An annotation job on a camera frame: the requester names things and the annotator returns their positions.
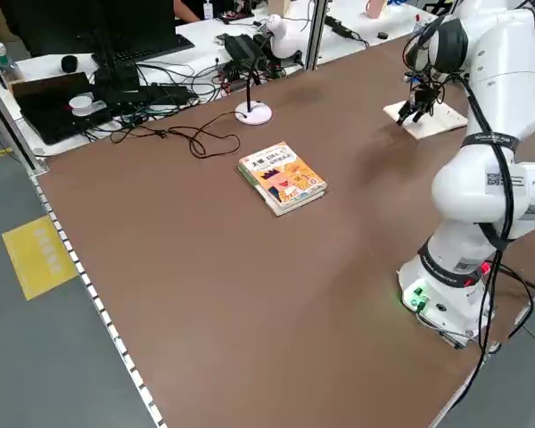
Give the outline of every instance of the metal frame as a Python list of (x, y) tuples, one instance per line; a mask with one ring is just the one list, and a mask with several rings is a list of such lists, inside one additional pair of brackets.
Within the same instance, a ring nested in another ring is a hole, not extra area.
[(325, 26), (325, 16), (327, 15), (328, 0), (313, 0), (315, 8), (311, 15), (311, 32), (309, 33), (309, 43), (307, 46), (305, 70), (312, 71), (317, 67), (319, 59), (319, 47), (323, 39), (323, 28)]
[(12, 147), (17, 158), (28, 171), (28, 174), (38, 176), (48, 171), (43, 161), (36, 158), (29, 149), (28, 142), (21, 134), (18, 125), (0, 98), (0, 136), (4, 144)]

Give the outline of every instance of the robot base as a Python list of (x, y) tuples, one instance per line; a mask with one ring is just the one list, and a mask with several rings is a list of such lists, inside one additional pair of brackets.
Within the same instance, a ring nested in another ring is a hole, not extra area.
[[(400, 269), (399, 284), (404, 305), (414, 313), (423, 307), (420, 318), (455, 347), (464, 348), (478, 335), (482, 281), (467, 288), (447, 286), (432, 277), (415, 256)], [(482, 328), (488, 324), (489, 300), (486, 298)]]
[(235, 118), (246, 125), (263, 125), (271, 119), (272, 111), (266, 104), (260, 101), (252, 101), (251, 111), (248, 111), (248, 103), (238, 104), (235, 108)]

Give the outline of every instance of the desk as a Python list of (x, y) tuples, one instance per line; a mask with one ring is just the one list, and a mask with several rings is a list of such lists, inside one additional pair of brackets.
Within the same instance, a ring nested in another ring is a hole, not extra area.
[[(399, 301), (395, 271), (439, 224), (432, 178), (464, 133), (418, 144), (382, 112), (407, 95), (402, 42), (257, 88), (270, 122), (210, 128), (242, 138), (235, 155), (102, 140), (38, 178), (168, 426), (424, 428), (472, 370), (475, 346), (453, 350)], [(243, 98), (152, 125), (200, 126)], [(447, 102), (465, 112), (458, 91)], [(329, 192), (276, 218), (235, 165), (283, 140)], [(535, 160), (535, 135), (519, 153)], [(535, 281), (535, 234), (507, 263)], [(525, 304), (512, 287), (500, 278), (500, 337)]]
[[(307, 18), (308, 17), (309, 0), (297, 0), (293, 2), (289, 12), (288, 18)], [(342, 20), (346, 26), (357, 31), (363, 38), (365, 38), (371, 45), (378, 45), (383, 41), (378, 39), (376, 35), (379, 31), (389, 33), (390, 38), (402, 37), (408, 34), (414, 28), (415, 16), (419, 13), (423, 20), (431, 19), (432, 16), (424, 11), (420, 11), (409, 5), (389, 6), (385, 9), (383, 15), (379, 20), (370, 20), (362, 14), (364, 11), (364, 2), (359, 0), (334, 0), (329, 5), (329, 14), (333, 17)], [(254, 21), (261, 21), (266, 19), (267, 7), (259, 8), (255, 11), (256, 16), (248, 20), (238, 21), (238, 23), (252, 24)], [(303, 28), (305, 22), (303, 21), (287, 21), (288, 25)], [(305, 34), (305, 46), (307, 47), (309, 37), (310, 24), (303, 31)], [(250, 34), (253, 35), (255, 28), (244, 25), (224, 25), (220, 21), (201, 21), (194, 24), (184, 25), (177, 28), (177, 32), (187, 37), (195, 45), (195, 48), (189, 49), (179, 53), (164, 55), (159, 58), (154, 58), (150, 61), (161, 61), (175, 64), (185, 64), (179, 66), (169, 66), (166, 63), (159, 63), (161, 67), (169, 70), (177, 71), (187, 74), (192, 67), (193, 70), (200, 71), (207, 69), (215, 64), (218, 58), (218, 63), (222, 64), (230, 61), (224, 47), (214, 43), (214, 37), (222, 33), (231, 35)], [(321, 45), (321, 63), (329, 62), (345, 55), (353, 54), (362, 50), (363, 46), (359, 42), (353, 40), (343, 39), (325, 28), (323, 43)], [(21, 71), (26, 80), (33, 80), (39, 78), (50, 78), (62, 74), (60, 63), (63, 55), (47, 55), (43, 57), (32, 58), (26, 61), (18, 62)], [(85, 72), (91, 76), (96, 70), (95, 63), (91, 60), (90, 54), (77, 55), (79, 60), (78, 71)], [(289, 69), (288, 73), (296, 71), (299, 67)], [(143, 69), (147, 80), (149, 82), (170, 83), (167, 75), (161, 71)], [(199, 82), (210, 83), (211, 76), (199, 79)], [(55, 145), (46, 145), (40, 136), (25, 122), (21, 117), (20, 107), (14, 100), (13, 96), (0, 86), (0, 97), (14, 120), (16, 125), (21, 130), (21, 133), (28, 140), (28, 144), (32, 152), (36, 155), (52, 156), (61, 152), (80, 147), (81, 145), (89, 143), (84, 136), (73, 136)], [(117, 129), (117, 126), (103, 126), (103, 129)], [(103, 136), (103, 133), (93, 133), (97, 136)]]

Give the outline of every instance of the stacked book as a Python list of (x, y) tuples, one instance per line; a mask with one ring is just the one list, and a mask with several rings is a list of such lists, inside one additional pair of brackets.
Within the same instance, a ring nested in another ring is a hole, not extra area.
[(286, 143), (241, 158), (238, 170), (278, 217), (319, 199), (327, 188)]

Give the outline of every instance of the orange book cover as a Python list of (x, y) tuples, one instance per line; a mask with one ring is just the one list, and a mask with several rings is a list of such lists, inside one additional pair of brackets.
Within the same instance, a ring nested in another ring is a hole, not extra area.
[(240, 159), (259, 186), (282, 209), (323, 192), (327, 183), (287, 143), (272, 145)]

